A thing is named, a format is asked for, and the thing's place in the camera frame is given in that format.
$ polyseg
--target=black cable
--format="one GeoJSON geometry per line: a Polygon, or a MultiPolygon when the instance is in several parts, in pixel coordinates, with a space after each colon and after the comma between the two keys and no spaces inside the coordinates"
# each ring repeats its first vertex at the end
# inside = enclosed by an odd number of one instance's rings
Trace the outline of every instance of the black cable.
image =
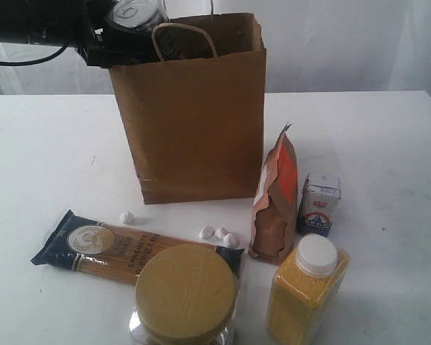
{"type": "Polygon", "coordinates": [[[65,43],[57,52],[54,54],[48,55],[47,57],[43,57],[41,59],[30,60],[30,61],[19,61],[17,63],[13,63],[10,61],[0,61],[0,66],[9,66],[9,67],[19,67],[19,66],[32,66],[38,65],[40,63],[46,63],[59,55],[61,55],[69,46],[70,41],[65,43]]]}

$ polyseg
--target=white bottle cap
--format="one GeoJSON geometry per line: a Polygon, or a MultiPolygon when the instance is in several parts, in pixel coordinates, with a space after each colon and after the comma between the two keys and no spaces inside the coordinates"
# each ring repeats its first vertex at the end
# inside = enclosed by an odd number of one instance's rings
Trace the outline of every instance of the white bottle cap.
{"type": "Polygon", "coordinates": [[[338,253],[333,243],[324,236],[309,234],[300,240],[295,261],[308,275],[324,278],[335,271],[338,253]]]}

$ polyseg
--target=paper bag handle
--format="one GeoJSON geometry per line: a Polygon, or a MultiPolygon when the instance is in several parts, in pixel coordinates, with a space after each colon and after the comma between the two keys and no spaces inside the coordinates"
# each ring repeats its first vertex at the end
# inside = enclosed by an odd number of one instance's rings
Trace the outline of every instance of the paper bag handle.
{"type": "Polygon", "coordinates": [[[201,29],[199,27],[192,27],[191,25],[180,24],[180,23],[161,23],[161,24],[158,24],[156,27],[153,28],[153,31],[152,31],[152,42],[153,42],[153,48],[155,48],[155,52],[157,52],[159,61],[161,61],[162,63],[164,62],[164,58],[163,58],[163,54],[161,53],[161,50],[160,50],[160,48],[158,46],[157,32],[160,29],[163,29],[164,27],[178,27],[180,29],[191,30],[191,31],[197,32],[198,34],[201,34],[208,41],[210,49],[213,52],[213,57],[216,58],[218,56],[217,55],[216,46],[214,45],[213,39],[210,38],[209,34],[206,31],[204,31],[203,29],[201,29]]]}

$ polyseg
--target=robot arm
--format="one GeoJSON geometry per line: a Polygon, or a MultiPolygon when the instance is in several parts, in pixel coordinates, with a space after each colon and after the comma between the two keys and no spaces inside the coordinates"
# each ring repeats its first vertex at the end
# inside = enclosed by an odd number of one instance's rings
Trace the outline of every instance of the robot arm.
{"type": "Polygon", "coordinates": [[[0,42],[62,46],[43,59],[0,65],[42,63],[67,47],[102,68],[157,61],[150,34],[112,20],[115,5],[118,0],[0,0],[0,42]]]}

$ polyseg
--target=yellow jar lid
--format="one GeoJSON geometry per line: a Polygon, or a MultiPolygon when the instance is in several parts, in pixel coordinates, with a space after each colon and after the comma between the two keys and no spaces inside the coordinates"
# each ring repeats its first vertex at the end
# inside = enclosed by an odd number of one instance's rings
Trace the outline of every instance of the yellow jar lid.
{"type": "Polygon", "coordinates": [[[139,319],[160,344],[206,344],[230,321],[236,281],[213,250],[183,244],[151,259],[136,284],[139,319]]]}

